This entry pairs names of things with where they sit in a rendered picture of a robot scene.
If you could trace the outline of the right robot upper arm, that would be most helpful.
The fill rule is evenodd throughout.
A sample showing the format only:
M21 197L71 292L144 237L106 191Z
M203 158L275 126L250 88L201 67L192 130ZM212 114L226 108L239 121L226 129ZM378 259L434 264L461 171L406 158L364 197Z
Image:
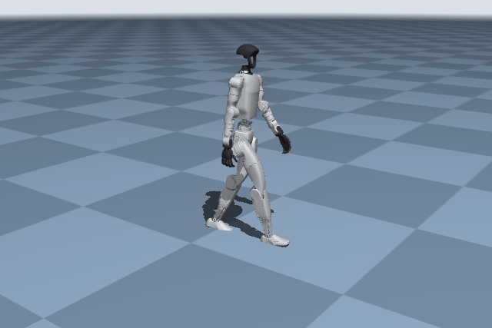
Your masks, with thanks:
M241 76L235 76L229 81L229 94L227 109L232 108L234 110L233 118L237 118L240 114L236 104L238 102L240 90L244 87L244 78ZM226 109L226 111L227 111Z

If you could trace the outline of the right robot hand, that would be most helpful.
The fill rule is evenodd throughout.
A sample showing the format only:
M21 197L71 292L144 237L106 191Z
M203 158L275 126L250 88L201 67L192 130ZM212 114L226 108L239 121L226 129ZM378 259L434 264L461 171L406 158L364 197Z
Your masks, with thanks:
M222 151L222 155L221 155L222 156L222 159L221 159L222 164L225 166L229 166L229 167L235 167L232 163L232 158L234 158L234 160L236 162L238 162L238 160L232 154L233 153L233 151L231 149L232 148L232 139L229 140L229 146L223 145L223 147L224 147L224 150ZM229 161L229 159L230 159L230 161Z

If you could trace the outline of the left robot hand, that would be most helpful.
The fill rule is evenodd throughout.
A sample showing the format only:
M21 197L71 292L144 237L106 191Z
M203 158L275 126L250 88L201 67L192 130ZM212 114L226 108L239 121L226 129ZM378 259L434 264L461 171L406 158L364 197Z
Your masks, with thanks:
M282 129L281 129L281 127L280 127L280 126L277 126L276 128L277 128L277 130L278 130L278 134L276 134L275 136L276 136L276 137L277 137L277 136L279 137L279 140L280 140L280 142L281 142L281 144L282 144L282 147L283 147L283 149L284 149L284 150L283 150L283 152L282 152L282 154L283 154L283 153L285 153L285 154L286 154L286 153L288 153L288 152L291 150L291 145L290 145L290 143L291 143L291 142L290 142L290 140L288 139L288 137L287 137L286 135L284 135L284 134L283 134L284 132L282 131Z

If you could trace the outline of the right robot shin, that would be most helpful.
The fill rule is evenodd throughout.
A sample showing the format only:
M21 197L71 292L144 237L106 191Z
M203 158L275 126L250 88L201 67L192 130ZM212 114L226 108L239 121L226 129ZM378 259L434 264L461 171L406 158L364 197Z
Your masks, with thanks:
M272 222L271 222L271 206L268 198L268 192L264 190L264 197L257 190L253 188L250 191L252 203L257 217L260 218L266 238L271 238L273 234ZM269 235L270 234L270 235Z

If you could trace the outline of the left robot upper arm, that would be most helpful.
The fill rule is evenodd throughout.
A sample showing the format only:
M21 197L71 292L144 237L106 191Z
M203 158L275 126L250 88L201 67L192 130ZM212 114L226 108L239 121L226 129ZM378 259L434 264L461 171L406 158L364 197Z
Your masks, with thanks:
M263 100L264 97L264 92L263 92L263 87L262 87L262 77L260 75L257 75L259 77L260 81L260 93L259 93L259 99L258 99L258 109L262 112L265 112L269 109L269 103L267 101Z

